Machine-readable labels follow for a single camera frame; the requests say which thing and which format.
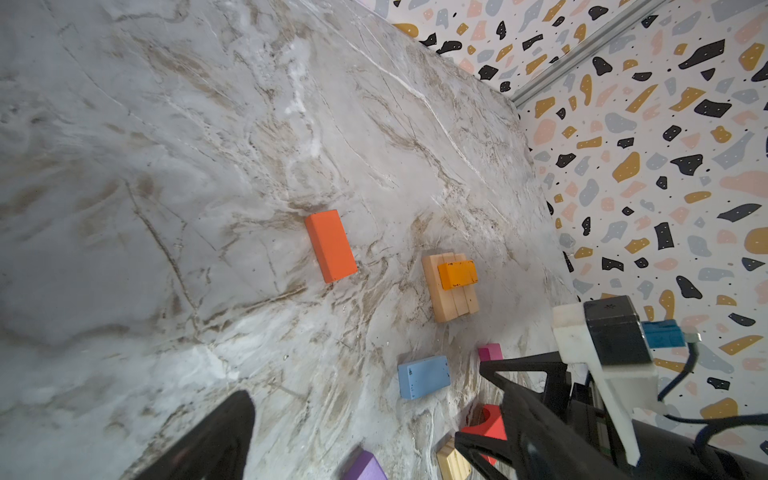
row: orange block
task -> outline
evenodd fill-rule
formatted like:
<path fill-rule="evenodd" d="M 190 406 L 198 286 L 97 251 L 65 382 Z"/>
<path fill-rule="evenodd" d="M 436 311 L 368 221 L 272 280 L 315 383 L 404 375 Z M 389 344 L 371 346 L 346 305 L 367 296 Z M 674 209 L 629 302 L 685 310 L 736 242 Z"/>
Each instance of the orange block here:
<path fill-rule="evenodd" d="M 346 239 L 338 210 L 309 215 L 305 220 L 326 283 L 357 273 L 357 263 Z"/>

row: gray spot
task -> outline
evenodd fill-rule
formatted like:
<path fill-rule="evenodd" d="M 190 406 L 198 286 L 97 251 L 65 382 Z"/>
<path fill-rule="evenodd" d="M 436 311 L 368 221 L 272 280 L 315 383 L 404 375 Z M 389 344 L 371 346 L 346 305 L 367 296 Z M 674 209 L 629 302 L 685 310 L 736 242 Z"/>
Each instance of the gray spot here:
<path fill-rule="evenodd" d="M 637 291 L 643 294 L 643 300 L 648 300 L 650 293 L 654 291 L 654 285 L 648 280 L 643 280 Z"/>
<path fill-rule="evenodd" d="M 637 123 L 633 122 L 629 118 L 624 118 L 621 115 L 611 112 L 605 115 L 605 127 L 612 134 L 620 134 L 623 131 L 630 131 L 637 128 Z"/>
<path fill-rule="evenodd" d="M 600 241 L 602 243 L 608 243 L 614 238 L 618 238 L 619 240 L 621 240 L 621 237 L 624 235 L 624 231 L 626 229 L 627 229 L 627 222 L 623 220 L 618 222 L 613 222 L 612 224 L 608 225 L 608 231 L 605 233 L 605 237 L 603 237 L 603 240 L 600 240 Z"/>
<path fill-rule="evenodd" d="M 726 78 L 725 80 L 720 80 L 717 82 L 717 86 L 715 87 L 715 91 L 719 92 L 721 94 L 728 93 L 728 89 L 730 88 L 730 84 L 733 83 L 733 77 Z"/>
<path fill-rule="evenodd" d="M 667 163 L 667 158 L 664 155 L 653 154 L 645 162 L 645 166 L 648 167 L 648 170 L 658 170 L 662 168 L 665 163 Z"/>
<path fill-rule="evenodd" d="M 538 14 L 541 12 L 541 6 L 544 4 L 544 0 L 537 0 L 536 3 L 528 7 L 525 11 L 525 17 L 523 17 L 523 25 L 520 26 L 518 33 L 525 30 L 528 24 L 538 18 Z"/>
<path fill-rule="evenodd" d="M 745 104 L 754 103 L 760 98 L 760 96 L 757 94 L 757 90 L 754 88 L 735 91 L 731 97 L 736 98 L 738 101 L 742 101 Z"/>
<path fill-rule="evenodd" d="M 735 369 L 733 365 L 721 359 L 715 352 L 709 349 L 708 346 L 699 342 L 699 365 L 709 370 L 720 370 L 725 373 L 733 373 Z"/>
<path fill-rule="evenodd" d="M 690 17 L 685 18 L 683 21 L 672 27 L 672 36 L 675 35 L 682 35 L 683 33 L 688 33 L 691 31 L 694 26 L 696 25 L 696 22 L 699 21 L 699 18 L 701 18 L 701 12 L 696 12 L 692 14 Z"/>
<path fill-rule="evenodd" d="M 707 248 L 707 241 L 696 235 L 688 237 L 688 249 L 693 255 L 698 255 L 699 257 L 712 256 L 712 252 Z"/>
<path fill-rule="evenodd" d="M 594 283 L 586 283 L 582 282 L 578 278 L 574 278 L 574 288 L 576 291 L 578 291 L 581 295 L 584 295 L 586 292 L 589 291 L 590 288 L 594 286 Z"/>
<path fill-rule="evenodd" d="M 587 180 L 587 185 L 584 186 L 584 189 L 579 193 L 578 201 L 582 207 L 586 207 L 592 203 L 592 200 L 594 200 L 598 193 L 600 193 L 600 187 L 598 186 L 597 181 L 595 181 L 594 178 L 590 178 Z"/>
<path fill-rule="evenodd" d="M 478 63 L 485 63 L 493 56 L 493 50 L 483 50 L 478 53 Z"/>
<path fill-rule="evenodd" d="M 717 282 L 721 278 L 725 277 L 733 278 L 733 272 L 730 270 L 723 270 L 721 268 L 703 268 L 699 270 L 699 280 L 705 282 Z"/>
<path fill-rule="evenodd" d="M 667 87 L 667 91 L 670 93 L 670 95 L 674 95 L 674 92 L 677 91 L 677 80 L 675 80 L 675 77 L 671 77 L 665 80 L 664 87 Z"/>
<path fill-rule="evenodd" d="M 746 132 L 738 142 L 728 147 L 722 154 L 713 157 L 712 160 L 716 161 L 723 170 L 728 170 L 744 159 L 744 149 L 746 148 L 746 144 L 748 144 L 750 138 L 754 136 L 755 134 L 751 131 Z"/>
<path fill-rule="evenodd" d="M 589 156 L 581 159 L 578 165 L 576 165 L 576 168 L 574 168 L 574 173 L 577 174 L 579 177 L 583 177 L 584 174 L 587 173 L 588 168 L 589 168 Z"/>

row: gold spot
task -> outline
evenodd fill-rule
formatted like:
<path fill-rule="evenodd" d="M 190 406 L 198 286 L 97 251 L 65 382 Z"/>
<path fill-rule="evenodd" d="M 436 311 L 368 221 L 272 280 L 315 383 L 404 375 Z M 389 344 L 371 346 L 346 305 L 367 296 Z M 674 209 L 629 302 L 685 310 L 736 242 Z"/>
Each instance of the gold spot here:
<path fill-rule="evenodd" d="M 744 53 L 739 57 L 739 63 L 746 71 L 754 70 L 757 66 L 757 62 L 760 60 L 760 56 L 763 54 L 763 50 L 766 46 L 762 43 L 753 43 Z"/>
<path fill-rule="evenodd" d="M 732 299 L 728 295 L 718 295 L 717 305 L 731 305 L 736 306 L 736 300 Z"/>
<path fill-rule="evenodd" d="M 579 247 L 574 253 L 574 258 L 585 258 L 592 256 L 592 249 L 589 247 Z"/>
<path fill-rule="evenodd" d="M 536 118 L 539 118 L 549 110 L 550 108 L 554 107 L 556 100 L 554 97 L 550 98 L 544 98 L 536 102 Z"/>
<path fill-rule="evenodd" d="M 600 147 L 603 144 L 603 137 L 595 137 L 590 140 L 580 141 L 576 144 L 576 149 Z"/>
<path fill-rule="evenodd" d="M 670 110 L 681 111 L 688 105 L 694 103 L 697 98 L 705 94 L 704 90 L 698 88 L 688 87 L 680 95 L 680 101 L 670 107 Z"/>
<path fill-rule="evenodd" d="M 661 292 L 661 296 L 659 297 L 659 304 L 667 312 L 664 315 L 664 319 L 665 320 L 673 319 L 674 318 L 674 293 L 672 293 L 672 290 L 665 290 Z"/>
<path fill-rule="evenodd" d="M 416 38 L 419 36 L 419 27 L 413 23 L 395 23 L 395 26 L 403 30 L 409 37 Z"/>
<path fill-rule="evenodd" d="M 640 154 L 636 151 L 629 154 L 627 160 L 621 162 L 614 170 L 614 179 L 621 182 L 640 173 Z"/>
<path fill-rule="evenodd" d="M 725 345 L 721 346 L 720 349 L 728 355 L 736 355 L 738 352 L 744 350 L 748 346 L 759 342 L 762 338 L 762 335 L 743 336 L 740 339 L 735 339 L 733 342 L 726 343 Z"/>
<path fill-rule="evenodd" d="M 574 38 L 578 38 L 578 42 L 582 43 L 586 37 L 587 37 L 587 26 L 582 23 L 581 25 L 576 27 L 576 33 L 574 33 Z"/>
<path fill-rule="evenodd" d="M 532 73 L 533 73 L 533 70 L 535 70 L 535 69 L 536 69 L 536 67 L 538 67 L 539 65 L 541 65 L 541 63 L 542 63 L 544 60 L 546 60 L 546 59 L 547 59 L 547 54 L 543 54 L 541 57 L 539 57 L 539 58 L 536 58 L 534 61 L 532 61 L 531 63 L 529 63 L 528 65 L 526 65 L 526 66 L 525 66 L 525 74 L 526 74 L 526 75 L 530 75 L 530 74 L 532 74 Z"/>
<path fill-rule="evenodd" d="M 549 9 L 549 12 L 547 12 L 547 15 L 544 16 L 543 22 L 549 22 L 554 18 L 555 15 L 558 14 L 561 8 L 563 8 L 563 5 L 565 5 L 565 0 L 560 0 L 557 4 L 555 4 L 554 7 Z"/>
<path fill-rule="evenodd" d="M 768 227 L 751 230 L 744 239 L 744 248 L 749 253 L 765 255 L 768 253 Z"/>
<path fill-rule="evenodd" d="M 626 247 L 624 247 L 624 249 L 626 249 L 629 253 L 637 253 L 648 245 L 650 245 L 650 240 L 647 238 L 641 238 L 639 240 L 632 240 L 627 244 Z"/>
<path fill-rule="evenodd" d="M 725 417 L 735 417 L 739 415 L 739 404 L 736 400 L 727 398 L 712 405 L 705 406 L 699 413 L 703 419 L 724 419 Z"/>
<path fill-rule="evenodd" d="M 499 61 L 502 58 L 504 58 L 507 55 L 507 53 L 509 53 L 510 51 L 512 51 L 512 44 L 509 44 L 498 51 L 498 55 L 496 55 L 496 61 Z"/>
<path fill-rule="evenodd" d="M 636 111 L 640 110 L 640 107 L 643 106 L 643 103 L 645 103 L 648 97 L 650 97 L 650 94 L 654 93 L 654 90 L 656 90 L 656 87 L 658 86 L 659 84 L 651 85 L 650 87 L 643 90 L 643 93 L 639 94 L 637 98 L 635 98 L 632 103 L 629 104 L 627 111 L 635 113 Z"/>

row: yellow block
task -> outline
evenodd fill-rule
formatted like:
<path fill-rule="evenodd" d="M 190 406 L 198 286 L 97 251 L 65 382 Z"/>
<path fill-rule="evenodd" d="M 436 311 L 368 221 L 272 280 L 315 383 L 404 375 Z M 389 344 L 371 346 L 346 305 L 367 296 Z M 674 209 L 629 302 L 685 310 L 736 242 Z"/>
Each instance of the yellow block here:
<path fill-rule="evenodd" d="M 472 260 L 444 263 L 437 266 L 437 271 L 440 273 L 440 282 L 444 290 L 478 282 L 478 271 Z"/>

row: black spot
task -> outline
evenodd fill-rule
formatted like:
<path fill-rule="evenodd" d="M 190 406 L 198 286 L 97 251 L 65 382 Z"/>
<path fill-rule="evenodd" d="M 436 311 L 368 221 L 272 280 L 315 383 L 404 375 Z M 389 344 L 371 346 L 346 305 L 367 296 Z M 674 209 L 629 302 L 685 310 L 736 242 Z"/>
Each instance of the black spot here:
<path fill-rule="evenodd" d="M 654 227 L 654 230 L 656 230 L 656 240 L 659 243 L 659 250 L 674 247 L 672 232 L 670 232 L 670 224 L 668 222 L 659 223 Z"/>
<path fill-rule="evenodd" d="M 738 323 L 741 326 L 752 326 L 755 324 L 755 321 L 747 316 L 741 316 L 738 313 L 731 313 L 728 318 L 733 320 L 734 322 Z"/>
<path fill-rule="evenodd" d="M 624 264 L 618 260 L 611 260 L 610 258 L 603 257 L 603 270 L 612 270 L 614 268 L 618 268 L 623 272 Z"/>
<path fill-rule="evenodd" d="M 611 64 L 606 62 L 602 57 L 592 58 L 592 64 L 594 65 L 594 70 L 598 73 L 598 77 L 614 70 Z"/>
<path fill-rule="evenodd" d="M 646 81 L 648 78 L 650 78 L 651 75 L 652 75 L 652 72 L 639 71 L 638 73 L 632 75 L 632 79 L 637 81 Z"/>
<path fill-rule="evenodd" d="M 725 112 L 731 107 L 733 107 L 733 105 L 728 103 L 720 103 L 704 99 L 696 106 L 696 108 L 694 108 L 694 111 L 699 115 L 720 118 L 725 115 Z"/>
<path fill-rule="evenodd" d="M 756 268 L 762 267 L 766 263 L 765 262 L 761 262 L 759 260 L 752 259 L 752 258 L 742 257 L 741 264 L 744 265 L 744 268 L 746 268 L 747 272 L 751 272 L 752 270 L 755 270 Z"/>
<path fill-rule="evenodd" d="M 608 13 L 608 9 L 605 8 L 605 7 L 601 7 L 601 6 L 595 6 L 595 7 L 590 8 L 587 11 L 587 13 L 589 14 L 589 16 L 592 17 L 592 20 L 597 20 L 601 16 L 607 14 Z"/>
<path fill-rule="evenodd" d="M 531 45 L 543 39 L 544 39 L 544 34 L 541 34 L 541 33 L 536 35 L 533 38 L 529 38 L 528 40 L 523 42 L 523 51 L 528 50 L 531 47 Z"/>
<path fill-rule="evenodd" d="M 679 64 L 678 67 L 680 67 L 680 70 L 691 68 L 694 65 L 698 65 L 702 61 L 706 61 L 710 58 L 715 58 L 718 55 L 722 55 L 724 51 L 725 38 L 722 40 L 713 41 L 712 43 L 704 45 L 703 47 L 697 48 L 694 54 L 691 55 L 690 58 L 688 58 L 686 61 Z"/>
<path fill-rule="evenodd" d="M 478 73 L 480 74 L 480 80 L 490 80 L 498 72 L 498 68 L 491 65 L 483 65 Z"/>
<path fill-rule="evenodd" d="M 768 61 L 765 65 L 754 75 L 752 75 L 751 78 L 752 81 L 763 81 L 768 80 Z"/>
<path fill-rule="evenodd" d="M 634 137 L 622 138 L 616 142 L 616 146 L 621 148 L 631 147 L 632 145 L 634 145 Z"/>
<path fill-rule="evenodd" d="M 442 43 L 442 47 L 440 47 L 435 53 L 437 55 L 442 55 L 448 51 L 461 50 L 461 49 L 462 49 L 462 43 L 460 41 L 448 40 L 448 41 L 444 41 Z"/>
<path fill-rule="evenodd" d="M 712 78 L 712 75 L 715 74 L 715 69 L 710 68 L 709 70 L 705 70 L 701 72 L 701 76 L 704 77 L 704 80 L 709 81 Z"/>
<path fill-rule="evenodd" d="M 677 165 L 680 169 L 680 173 L 683 175 L 690 175 L 691 177 L 696 173 L 696 169 L 701 167 L 702 160 L 701 155 L 690 155 L 688 157 L 675 158 L 670 163 Z"/>
<path fill-rule="evenodd" d="M 718 390 L 728 390 L 730 388 L 730 382 L 728 380 L 716 379 L 713 376 L 707 379 L 707 383 L 709 383 L 710 385 L 712 385 Z"/>
<path fill-rule="evenodd" d="M 558 162 L 555 165 L 560 168 L 565 168 L 574 160 L 574 158 L 576 158 L 576 154 L 558 155 Z"/>
<path fill-rule="evenodd" d="M 659 15 L 648 15 L 646 18 L 643 18 L 643 21 L 641 22 L 641 24 L 643 24 L 643 28 L 650 27 L 650 24 L 654 23 L 654 20 L 656 20 L 658 16 Z"/>
<path fill-rule="evenodd" d="M 755 211 L 757 211 L 758 208 L 762 207 L 762 205 L 758 204 L 744 204 L 739 205 L 738 207 L 734 207 L 727 212 L 723 212 L 720 215 L 717 216 L 717 218 L 722 218 L 724 220 L 729 220 L 731 223 L 736 222 L 738 220 L 741 220 L 744 217 L 748 217 L 751 214 L 754 214 Z"/>
<path fill-rule="evenodd" d="M 683 131 L 682 128 L 678 127 L 677 125 L 672 125 L 664 131 L 661 137 L 663 137 L 666 141 L 672 141 L 678 134 L 680 134 L 681 131 Z"/>
<path fill-rule="evenodd" d="M 699 300 L 704 298 L 704 295 L 701 294 L 699 289 L 697 289 L 686 277 L 678 275 L 675 277 L 675 280 L 677 280 L 677 286 L 680 287 L 680 293 L 682 293 L 684 298 L 698 298 Z"/>

